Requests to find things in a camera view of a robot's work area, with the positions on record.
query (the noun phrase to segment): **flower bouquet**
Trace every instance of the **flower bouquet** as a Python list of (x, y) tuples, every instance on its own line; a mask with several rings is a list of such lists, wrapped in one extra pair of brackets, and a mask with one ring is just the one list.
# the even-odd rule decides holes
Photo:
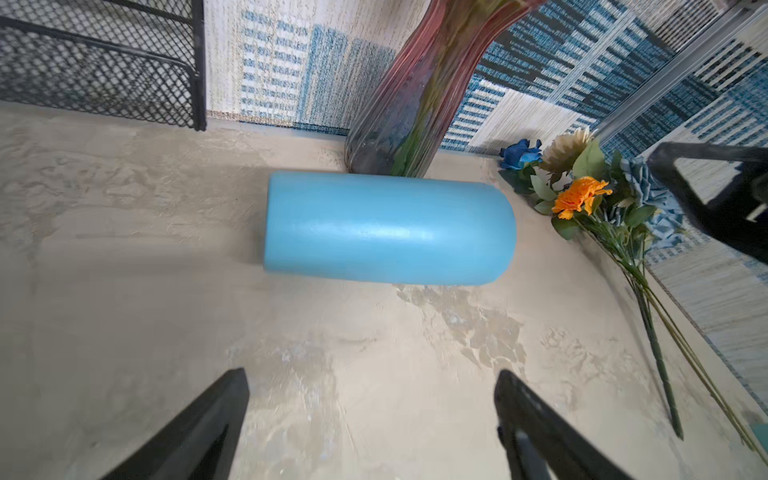
[(670, 191), (650, 175), (644, 160), (615, 152), (607, 161), (588, 129), (555, 138), (545, 151), (540, 141), (531, 147), (528, 140), (521, 140), (502, 149), (501, 156), (500, 175), (516, 193), (527, 196), (539, 213), (551, 216), (553, 228), (566, 240), (580, 232), (591, 237), (624, 274), (637, 299), (677, 436), (683, 438), (683, 426), (657, 340), (654, 313), (741, 439), (768, 464), (649, 286), (645, 254), (651, 247), (672, 247), (682, 241), (683, 215)]

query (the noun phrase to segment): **blue flower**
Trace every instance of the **blue flower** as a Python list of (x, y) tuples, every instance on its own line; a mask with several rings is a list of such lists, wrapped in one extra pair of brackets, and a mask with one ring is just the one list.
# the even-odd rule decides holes
[(499, 163), (499, 167), (504, 169), (522, 170), (525, 164), (532, 161), (541, 160), (541, 140), (536, 140), (536, 148), (530, 148), (531, 142), (523, 138), (515, 145), (502, 148), (499, 153), (504, 160)]
[(661, 182), (656, 180), (642, 157), (622, 158), (621, 170), (635, 192), (638, 206), (653, 205), (658, 210), (646, 226), (654, 236), (653, 248), (670, 248), (683, 241), (683, 209)]
[(671, 248), (683, 241), (683, 215), (668, 210), (658, 210), (645, 223), (654, 236), (652, 248)]
[(622, 158), (621, 170), (635, 191), (635, 202), (638, 206), (653, 205), (661, 210), (683, 213), (672, 192), (651, 176), (644, 158)]

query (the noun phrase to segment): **artificial flower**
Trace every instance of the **artificial flower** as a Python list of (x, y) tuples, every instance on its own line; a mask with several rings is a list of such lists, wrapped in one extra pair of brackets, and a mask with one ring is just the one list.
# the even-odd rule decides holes
[(683, 241), (683, 215), (669, 210), (656, 210), (645, 226), (653, 235), (651, 248), (671, 248)]
[(504, 160), (499, 163), (499, 167), (504, 169), (522, 170), (525, 164), (541, 159), (541, 140), (536, 140), (536, 148), (531, 148), (531, 141), (523, 138), (515, 145), (502, 148), (499, 153)]
[(597, 195), (610, 195), (611, 190), (604, 190), (608, 182), (595, 180), (592, 177), (582, 177), (574, 181), (571, 186), (560, 192), (554, 200), (552, 211), (560, 214), (558, 217), (569, 220), (573, 218), (574, 211), (581, 212), (584, 207), (588, 215), (592, 215), (592, 204)]
[(650, 174), (650, 169), (642, 157), (621, 159), (621, 171), (634, 190), (634, 200), (638, 206), (653, 205), (654, 207), (682, 214), (683, 210), (669, 191), (661, 182)]
[(637, 205), (653, 205), (658, 210), (646, 223), (653, 235), (652, 248), (670, 248), (683, 241), (683, 209), (672, 192), (650, 174), (642, 157), (622, 158), (621, 171), (632, 186)]
[(558, 135), (544, 150), (541, 168), (553, 174), (570, 171), (592, 137), (589, 128), (579, 128), (572, 134)]

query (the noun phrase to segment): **wall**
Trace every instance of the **wall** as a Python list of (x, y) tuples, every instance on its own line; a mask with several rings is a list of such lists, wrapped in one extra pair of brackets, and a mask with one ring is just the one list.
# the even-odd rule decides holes
[[(206, 2), (209, 115), (346, 134), (425, 0)], [(551, 0), (488, 48), (442, 146), (498, 153), (595, 125), (721, 0)]]
[[(604, 147), (648, 157), (662, 141), (768, 146), (768, 12)], [(715, 161), (683, 160), (678, 167), (705, 202), (735, 172), (735, 165)], [(649, 261), (768, 411), (768, 266), (693, 228), (683, 243), (652, 252)]]

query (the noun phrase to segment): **beige flower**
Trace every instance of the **beige flower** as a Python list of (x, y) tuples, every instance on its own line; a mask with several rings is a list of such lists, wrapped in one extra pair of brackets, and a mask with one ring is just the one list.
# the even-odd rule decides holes
[(569, 171), (593, 136), (589, 132), (589, 127), (579, 128), (572, 134), (557, 136), (544, 150), (541, 168), (553, 174), (564, 174)]

